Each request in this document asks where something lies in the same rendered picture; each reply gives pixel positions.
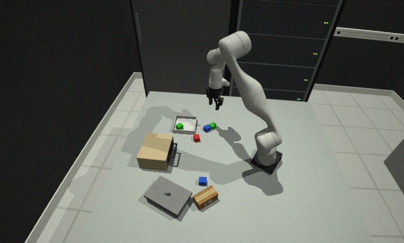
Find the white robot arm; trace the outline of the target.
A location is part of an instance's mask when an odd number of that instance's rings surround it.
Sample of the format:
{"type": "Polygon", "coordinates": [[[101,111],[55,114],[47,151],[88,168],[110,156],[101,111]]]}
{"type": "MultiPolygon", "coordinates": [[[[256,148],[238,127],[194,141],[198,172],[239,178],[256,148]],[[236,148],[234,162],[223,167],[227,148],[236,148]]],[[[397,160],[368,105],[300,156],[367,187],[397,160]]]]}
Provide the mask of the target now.
{"type": "Polygon", "coordinates": [[[245,107],[264,120],[268,126],[255,134],[258,160],[264,166],[275,164],[276,149],[282,143],[281,134],[271,114],[261,84],[247,75],[236,61],[250,52],[250,38],[245,32],[238,31],[221,39],[218,45],[219,48],[211,50],[207,54],[207,61],[211,65],[217,64],[210,69],[209,87],[220,89],[222,85],[230,85],[230,82],[222,78],[224,67],[227,64],[245,107]]]}

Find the brown cardboard box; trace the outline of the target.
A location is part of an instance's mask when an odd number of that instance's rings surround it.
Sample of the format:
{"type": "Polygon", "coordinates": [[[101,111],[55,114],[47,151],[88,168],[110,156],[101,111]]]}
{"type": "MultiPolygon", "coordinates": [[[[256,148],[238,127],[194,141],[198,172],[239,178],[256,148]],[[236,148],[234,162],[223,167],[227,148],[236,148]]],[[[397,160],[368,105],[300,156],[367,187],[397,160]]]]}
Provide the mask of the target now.
{"type": "Polygon", "coordinates": [[[217,199],[218,192],[216,192],[212,185],[193,195],[193,202],[198,210],[203,209],[217,199]]]}

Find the green block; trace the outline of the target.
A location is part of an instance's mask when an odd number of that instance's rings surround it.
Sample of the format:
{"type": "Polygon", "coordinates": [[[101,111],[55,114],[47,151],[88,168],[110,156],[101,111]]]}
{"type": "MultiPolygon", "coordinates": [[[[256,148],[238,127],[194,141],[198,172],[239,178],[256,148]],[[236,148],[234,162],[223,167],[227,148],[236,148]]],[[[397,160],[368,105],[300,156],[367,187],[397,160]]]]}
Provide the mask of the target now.
{"type": "Polygon", "coordinates": [[[211,130],[213,130],[216,128],[217,125],[213,122],[213,123],[209,124],[209,126],[211,127],[211,130]]]}
{"type": "Polygon", "coordinates": [[[176,129],[181,130],[181,129],[183,129],[183,128],[184,128],[184,127],[183,127],[183,124],[182,124],[182,123],[179,123],[179,124],[176,125],[176,129]]]}

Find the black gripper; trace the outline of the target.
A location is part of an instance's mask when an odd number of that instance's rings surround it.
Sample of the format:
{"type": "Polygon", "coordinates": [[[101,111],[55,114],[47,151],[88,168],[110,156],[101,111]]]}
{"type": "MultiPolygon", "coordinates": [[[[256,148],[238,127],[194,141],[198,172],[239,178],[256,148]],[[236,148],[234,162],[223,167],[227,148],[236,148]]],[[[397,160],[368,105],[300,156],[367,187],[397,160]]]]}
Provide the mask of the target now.
{"type": "Polygon", "coordinates": [[[209,99],[209,105],[213,104],[213,99],[214,99],[214,102],[216,103],[216,109],[215,110],[218,110],[219,107],[223,104],[224,98],[223,97],[221,98],[221,96],[220,96],[221,88],[220,89],[212,89],[212,88],[209,87],[209,88],[206,89],[207,97],[209,99]]]}

